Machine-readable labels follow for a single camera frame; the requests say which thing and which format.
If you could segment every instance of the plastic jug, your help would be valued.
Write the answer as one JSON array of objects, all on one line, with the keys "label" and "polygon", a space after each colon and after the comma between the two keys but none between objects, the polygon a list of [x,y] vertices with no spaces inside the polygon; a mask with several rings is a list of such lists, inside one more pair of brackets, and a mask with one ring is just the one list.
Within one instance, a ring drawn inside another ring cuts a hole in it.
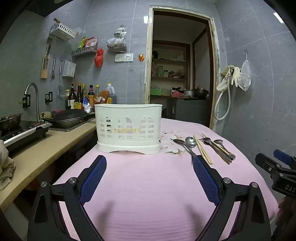
[{"label": "plastic jug", "polygon": [[109,91],[109,97],[107,100],[107,104],[116,104],[117,103],[117,97],[115,95],[115,90],[113,88],[113,86],[111,85],[111,83],[108,83],[106,90]]}]

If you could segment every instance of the pink tablecloth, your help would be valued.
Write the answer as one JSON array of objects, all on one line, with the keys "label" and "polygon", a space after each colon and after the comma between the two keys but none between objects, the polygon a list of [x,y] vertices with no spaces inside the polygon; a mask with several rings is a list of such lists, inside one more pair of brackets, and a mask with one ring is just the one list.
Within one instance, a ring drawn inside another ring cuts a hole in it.
[{"label": "pink tablecloth", "polygon": [[[209,146],[205,146],[213,165],[222,177],[249,185],[257,182],[267,206],[270,220],[278,204],[264,179],[249,160],[229,141],[209,128],[177,120],[161,120],[162,149],[159,153],[103,153],[97,146],[70,167],[56,183],[64,183],[89,167],[101,154],[107,159],[107,169],[92,199],[84,205],[93,224],[106,241],[193,241],[210,218],[215,206],[209,202],[191,165],[191,156],[172,144],[170,137],[185,139],[201,133],[212,140],[222,139],[236,159],[227,165]],[[197,147],[193,149],[200,154]],[[221,236],[228,236],[238,203],[232,211]],[[71,237],[79,239],[64,203],[61,210]]]}]

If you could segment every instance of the light switch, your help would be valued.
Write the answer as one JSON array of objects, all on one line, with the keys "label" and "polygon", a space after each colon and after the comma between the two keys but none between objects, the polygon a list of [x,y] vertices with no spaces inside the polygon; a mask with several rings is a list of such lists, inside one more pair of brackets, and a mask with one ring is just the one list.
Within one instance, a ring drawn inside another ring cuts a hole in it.
[{"label": "light switch", "polygon": [[133,61],[133,53],[124,54],[124,62],[132,62]]},{"label": "light switch", "polygon": [[124,53],[119,53],[115,55],[115,62],[124,62]]}]

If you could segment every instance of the metal spoon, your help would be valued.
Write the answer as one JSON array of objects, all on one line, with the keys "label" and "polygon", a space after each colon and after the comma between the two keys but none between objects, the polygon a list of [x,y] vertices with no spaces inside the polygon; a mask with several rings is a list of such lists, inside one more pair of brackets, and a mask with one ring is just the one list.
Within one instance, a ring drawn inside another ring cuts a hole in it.
[{"label": "metal spoon", "polygon": [[223,161],[225,161],[228,165],[230,163],[232,163],[232,160],[226,155],[224,154],[218,147],[214,146],[212,143],[211,143],[211,139],[208,138],[208,137],[205,137],[205,138],[201,138],[200,139],[201,141],[203,141],[204,144],[206,145],[209,145],[211,146],[214,151],[223,159]]},{"label": "metal spoon", "polygon": [[229,152],[224,146],[223,146],[223,140],[220,140],[220,139],[218,139],[218,140],[214,140],[214,142],[215,143],[217,143],[217,144],[219,144],[225,151],[227,151],[228,153],[229,153],[229,157],[232,159],[232,160],[234,160],[235,159],[235,155],[234,154],[232,154],[231,152]]}]

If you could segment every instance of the wooden door frame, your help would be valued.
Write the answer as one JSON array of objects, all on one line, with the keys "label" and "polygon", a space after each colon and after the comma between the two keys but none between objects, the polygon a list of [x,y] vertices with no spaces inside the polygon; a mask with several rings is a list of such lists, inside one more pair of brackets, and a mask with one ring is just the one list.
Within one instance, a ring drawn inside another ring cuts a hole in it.
[{"label": "wooden door frame", "polygon": [[167,6],[150,6],[148,16],[148,28],[147,28],[147,44],[146,44],[146,65],[145,65],[145,87],[144,87],[144,103],[150,102],[150,84],[151,84],[151,61],[152,61],[152,35],[153,35],[153,16],[155,11],[167,12],[167,16],[174,16],[180,18],[186,18],[193,21],[198,21],[206,24],[208,41],[209,41],[209,53],[210,53],[210,100],[212,107],[210,108],[210,123],[209,128],[215,131],[216,119],[214,118],[214,107],[217,101],[216,87],[219,84],[219,45],[217,31],[215,23],[212,17],[204,14],[194,12],[188,9],[182,9],[177,7]]}]

